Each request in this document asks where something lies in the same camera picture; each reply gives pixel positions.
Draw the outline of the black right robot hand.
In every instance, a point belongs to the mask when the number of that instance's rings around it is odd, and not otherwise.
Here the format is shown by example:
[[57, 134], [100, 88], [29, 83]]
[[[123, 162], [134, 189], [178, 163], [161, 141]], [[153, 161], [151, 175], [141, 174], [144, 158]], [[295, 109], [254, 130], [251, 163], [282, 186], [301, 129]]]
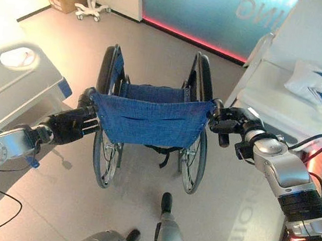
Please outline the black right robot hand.
[[229, 134], [245, 135], [252, 130], [265, 131], [263, 122], [255, 113], [244, 108], [225, 108], [220, 99], [215, 99], [215, 109], [212, 114], [208, 114], [208, 127], [213, 133], [218, 134], [219, 146], [227, 148], [229, 146]]

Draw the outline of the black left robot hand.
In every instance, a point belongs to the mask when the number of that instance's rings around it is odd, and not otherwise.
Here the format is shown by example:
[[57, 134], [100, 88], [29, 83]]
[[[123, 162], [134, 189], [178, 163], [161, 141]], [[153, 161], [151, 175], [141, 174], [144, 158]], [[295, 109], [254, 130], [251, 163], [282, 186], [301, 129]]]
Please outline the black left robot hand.
[[97, 132], [97, 106], [84, 106], [50, 115], [42, 124], [50, 128], [50, 144], [63, 145]]

